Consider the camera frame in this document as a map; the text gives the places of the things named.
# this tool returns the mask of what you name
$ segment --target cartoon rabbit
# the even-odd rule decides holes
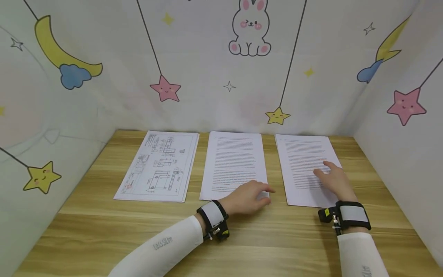
[[[269,29],[268,0],[239,0],[239,5],[232,20],[237,39],[229,43],[229,51],[234,55],[266,56],[271,50],[264,41]]]

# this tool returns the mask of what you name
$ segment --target rabbit ear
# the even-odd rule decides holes
[[[264,11],[266,10],[266,7],[268,6],[268,0],[257,0],[258,3],[256,3],[257,10]]]
[[[240,9],[247,11],[252,6],[251,0],[240,0]]]

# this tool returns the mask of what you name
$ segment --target wooden tabletop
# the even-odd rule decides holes
[[[107,276],[127,254],[195,213],[209,134],[200,135],[185,203],[113,200],[146,132],[117,131],[15,273],[16,277]],[[391,277],[443,276],[428,250],[351,137],[331,137],[343,169],[367,209]],[[341,276],[337,238],[316,208],[286,204],[277,148],[263,135],[272,204],[232,217],[230,238],[205,242],[167,276]]]

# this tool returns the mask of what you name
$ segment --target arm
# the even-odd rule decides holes
[[[270,198],[256,199],[262,191],[274,192],[267,184],[251,181],[219,202],[229,215],[252,214],[271,203]],[[108,277],[162,277],[203,243],[205,230],[200,214],[190,216],[140,245]]]
[[[343,169],[325,161],[329,174],[315,169],[314,174],[331,190],[339,200],[358,202],[354,190]],[[364,227],[350,227],[338,236],[340,262],[343,277],[389,277],[369,230]]]

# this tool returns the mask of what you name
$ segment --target paper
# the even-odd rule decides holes
[[[268,182],[261,135],[211,132],[200,199],[218,200],[251,180]]]
[[[330,169],[324,160],[341,164],[328,137],[275,135],[288,205],[329,208],[337,197],[314,175]]]
[[[148,131],[114,199],[185,202],[198,138]]]

